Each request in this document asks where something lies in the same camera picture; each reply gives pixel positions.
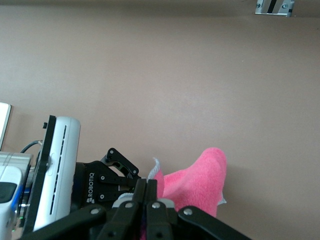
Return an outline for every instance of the pink cloth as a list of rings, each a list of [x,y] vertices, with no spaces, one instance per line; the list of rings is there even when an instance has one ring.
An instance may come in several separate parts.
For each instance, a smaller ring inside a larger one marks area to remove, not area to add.
[[[208,148],[190,167],[163,175],[155,174],[157,197],[170,199],[175,210],[195,206],[215,217],[227,172],[227,159],[218,148]]]

